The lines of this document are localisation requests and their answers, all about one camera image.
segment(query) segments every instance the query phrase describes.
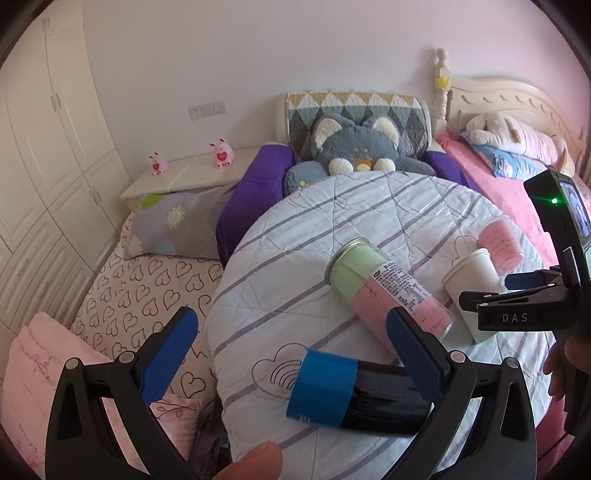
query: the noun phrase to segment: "cabinet handle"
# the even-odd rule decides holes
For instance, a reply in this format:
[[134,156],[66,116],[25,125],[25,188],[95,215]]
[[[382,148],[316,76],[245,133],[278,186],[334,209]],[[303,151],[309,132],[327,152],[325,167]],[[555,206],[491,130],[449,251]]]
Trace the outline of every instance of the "cabinet handle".
[[102,202],[102,201],[103,201],[103,199],[100,197],[100,193],[99,193],[99,191],[96,189],[96,187],[92,187],[92,189],[95,191],[95,193],[96,193],[96,196],[99,198],[99,202]]
[[88,193],[90,193],[90,196],[95,201],[96,206],[99,206],[99,202],[96,201],[95,194],[92,192],[92,190],[89,190]]

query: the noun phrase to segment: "pink plush toy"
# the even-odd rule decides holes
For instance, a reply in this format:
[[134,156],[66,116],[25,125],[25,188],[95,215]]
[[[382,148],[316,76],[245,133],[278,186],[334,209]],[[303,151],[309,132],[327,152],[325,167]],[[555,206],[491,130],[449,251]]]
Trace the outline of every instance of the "pink plush toy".
[[160,175],[168,168],[168,162],[158,152],[154,152],[154,155],[150,155],[148,158],[150,159],[152,175]]
[[232,165],[232,162],[234,161],[234,150],[228,145],[228,142],[223,138],[220,138],[220,141],[217,144],[210,143],[209,145],[215,148],[213,153],[216,157],[217,168],[229,167]]

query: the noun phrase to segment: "decorative cushion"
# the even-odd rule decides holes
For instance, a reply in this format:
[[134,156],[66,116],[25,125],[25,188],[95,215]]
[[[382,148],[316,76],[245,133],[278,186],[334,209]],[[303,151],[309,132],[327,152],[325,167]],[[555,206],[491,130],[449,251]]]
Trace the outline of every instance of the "decorative cushion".
[[217,219],[234,188],[146,196],[134,216],[124,258],[153,253],[218,260]]
[[419,158],[429,145],[428,122],[412,96],[384,92],[295,92],[287,95],[288,137],[298,161],[312,160],[311,139],[318,119],[338,114],[360,125],[374,115],[389,117],[398,129],[398,152]]
[[528,180],[531,177],[535,177],[538,173],[543,172],[539,167],[540,163],[535,163],[529,157],[524,157],[517,153],[509,153],[487,145],[475,145],[470,139],[470,134],[467,130],[460,132],[460,135],[492,170],[492,174],[495,177]]

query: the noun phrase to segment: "blue tape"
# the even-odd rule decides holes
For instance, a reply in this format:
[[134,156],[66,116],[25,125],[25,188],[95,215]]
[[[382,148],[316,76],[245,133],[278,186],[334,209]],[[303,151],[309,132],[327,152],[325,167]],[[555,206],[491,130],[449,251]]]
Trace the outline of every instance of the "blue tape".
[[338,428],[349,407],[357,360],[309,351],[291,390],[287,417]]

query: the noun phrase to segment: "flower print pillowcase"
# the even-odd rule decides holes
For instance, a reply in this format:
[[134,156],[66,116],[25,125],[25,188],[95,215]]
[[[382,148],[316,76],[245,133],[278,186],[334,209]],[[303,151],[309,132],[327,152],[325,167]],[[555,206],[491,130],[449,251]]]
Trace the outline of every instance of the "flower print pillowcase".
[[133,217],[125,258],[158,254],[219,260],[217,219],[234,187],[148,195]]

